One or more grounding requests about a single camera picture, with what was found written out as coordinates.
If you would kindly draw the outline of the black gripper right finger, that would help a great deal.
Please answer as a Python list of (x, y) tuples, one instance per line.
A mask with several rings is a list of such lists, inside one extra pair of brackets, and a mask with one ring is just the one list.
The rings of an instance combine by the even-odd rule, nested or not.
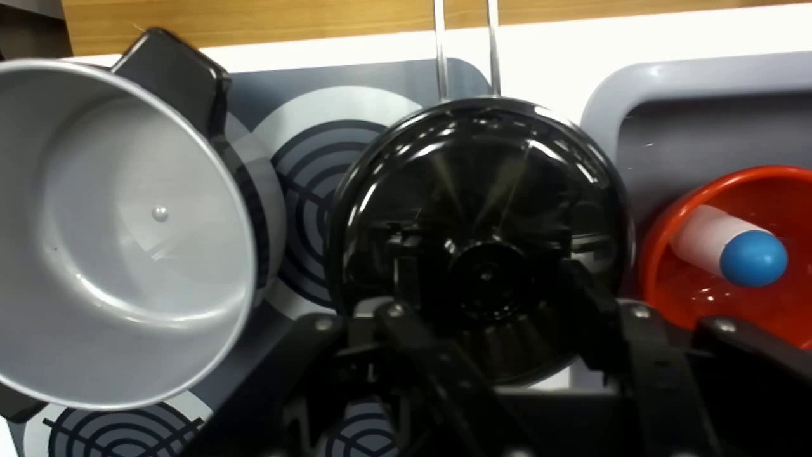
[(639, 457), (812, 457), (809, 353), (739, 319), (673, 343), (657, 310), (573, 260), (555, 264), (555, 303), (587, 366), (618, 382)]

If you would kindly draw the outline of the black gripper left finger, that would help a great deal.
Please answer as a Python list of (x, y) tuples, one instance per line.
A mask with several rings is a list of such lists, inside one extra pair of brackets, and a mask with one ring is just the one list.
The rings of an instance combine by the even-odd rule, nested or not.
[(396, 301), (370, 319), (294, 321), (197, 433), (197, 457), (314, 457), (365, 397), (385, 404), (404, 457), (544, 457), (474, 362)]

